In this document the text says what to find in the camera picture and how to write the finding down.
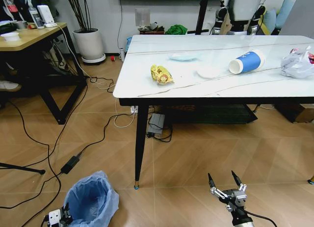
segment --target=cushion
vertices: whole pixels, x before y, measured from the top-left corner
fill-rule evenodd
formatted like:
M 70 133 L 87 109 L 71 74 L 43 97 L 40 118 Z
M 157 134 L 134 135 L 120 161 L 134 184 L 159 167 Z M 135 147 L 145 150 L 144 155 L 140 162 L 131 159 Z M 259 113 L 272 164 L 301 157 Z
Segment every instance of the cushion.
M 268 31 L 272 33 L 276 26 L 276 9 L 275 8 L 267 11 L 264 14 L 263 23 L 267 27 Z
M 284 0 L 283 5 L 280 8 L 279 14 L 277 16 L 276 28 L 281 29 L 286 22 L 287 17 L 294 5 L 292 0 Z

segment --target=trash can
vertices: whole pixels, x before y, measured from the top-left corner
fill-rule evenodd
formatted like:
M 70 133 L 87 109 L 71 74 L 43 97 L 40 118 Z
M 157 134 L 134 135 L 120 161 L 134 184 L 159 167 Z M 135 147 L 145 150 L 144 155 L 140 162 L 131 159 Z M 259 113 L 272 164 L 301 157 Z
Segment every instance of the trash can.
M 64 206 L 69 204 L 71 227 L 105 227 L 118 210 L 119 195 L 103 171 L 77 182 L 67 193 Z

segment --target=yellow snack bag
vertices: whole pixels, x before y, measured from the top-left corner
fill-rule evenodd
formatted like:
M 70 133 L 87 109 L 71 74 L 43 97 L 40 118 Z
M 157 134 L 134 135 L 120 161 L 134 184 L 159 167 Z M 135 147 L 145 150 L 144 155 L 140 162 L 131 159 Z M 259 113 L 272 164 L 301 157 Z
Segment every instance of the yellow snack bag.
M 171 74 L 163 66 L 152 65 L 151 74 L 153 80 L 157 81 L 157 84 L 159 85 L 165 85 L 166 83 L 173 82 Z

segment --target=white cable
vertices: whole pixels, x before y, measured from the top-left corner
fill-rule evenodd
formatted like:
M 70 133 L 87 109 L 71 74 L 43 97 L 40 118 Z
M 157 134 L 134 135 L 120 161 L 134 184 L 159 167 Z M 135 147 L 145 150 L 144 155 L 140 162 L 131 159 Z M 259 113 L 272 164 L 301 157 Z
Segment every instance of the white cable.
M 69 51 L 72 53 L 72 55 L 73 55 L 75 61 L 77 62 L 78 67 L 79 67 L 79 68 L 82 70 L 82 72 L 84 72 L 90 79 L 93 79 L 86 71 L 83 70 L 83 68 L 81 68 L 81 66 L 80 66 L 80 64 L 79 64 L 79 62 L 78 62 L 78 60 L 77 60 L 77 57 L 76 57 L 75 54 L 72 52 L 72 50 L 71 50 L 71 48 L 70 48 L 70 46 L 69 46 L 67 36 L 65 35 L 65 32 L 64 32 L 64 30 L 62 29 L 62 27 L 59 26 L 57 23 L 54 23 L 54 24 L 56 24 L 56 25 L 60 28 L 60 30 L 62 31 L 63 36 L 64 36 L 64 39 L 65 39 L 65 42 L 66 42 L 66 44 L 67 44 L 67 46 L 68 46 L 68 49 L 69 49 Z M 101 82 L 101 83 L 99 83 L 99 82 L 97 82 L 97 81 L 94 81 L 94 82 L 92 82 L 92 83 L 96 83 L 96 84 L 98 84 L 98 85 L 105 85 L 105 84 L 106 84 L 106 82 Z M 98 88 L 98 89 L 101 89 L 101 90 L 105 90 L 105 89 L 109 89 L 109 88 L 111 88 L 111 87 L 113 87 L 113 86 L 115 86 L 115 85 L 116 85 L 116 84 L 113 84 L 113 85 L 111 85 L 111 86 L 109 86 L 109 87 L 107 87 L 107 88 L 99 88 L 99 87 L 97 86 L 97 88 Z
M 271 108 L 266 108 L 266 107 L 263 107 L 262 105 L 260 106 L 261 108 L 263 108 L 263 109 L 266 109 L 266 110 L 272 110 L 272 109 L 274 109 L 275 108 L 275 105 L 272 105 L 272 107 Z
M 116 100 L 114 101 L 114 107 L 115 107 L 115 109 L 116 109 L 116 117 L 115 117 L 115 119 L 114 119 L 114 125 L 116 126 L 116 127 L 118 127 L 118 128 L 126 128 L 126 127 L 128 127 L 128 126 L 130 126 L 131 124 L 132 124 L 132 122 L 134 121 L 134 118 L 135 118 L 135 111 L 133 112 L 133 119 L 132 119 L 132 121 L 128 124 L 128 125 L 126 125 L 126 126 L 119 126 L 119 125 L 117 125 L 116 124 L 116 119 L 118 118 L 118 112 L 117 112 L 117 98 L 116 98 Z

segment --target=potted plant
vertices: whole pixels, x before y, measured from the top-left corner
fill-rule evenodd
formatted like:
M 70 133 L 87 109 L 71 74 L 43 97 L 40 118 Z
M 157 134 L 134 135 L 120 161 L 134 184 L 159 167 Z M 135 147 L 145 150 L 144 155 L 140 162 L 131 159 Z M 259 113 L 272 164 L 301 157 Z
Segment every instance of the potted plant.
M 80 29 L 73 32 L 78 50 L 85 63 L 100 63 L 104 61 L 105 54 L 100 32 L 91 27 L 90 14 L 87 1 L 84 0 L 84 9 L 81 8 L 79 0 L 68 0 Z

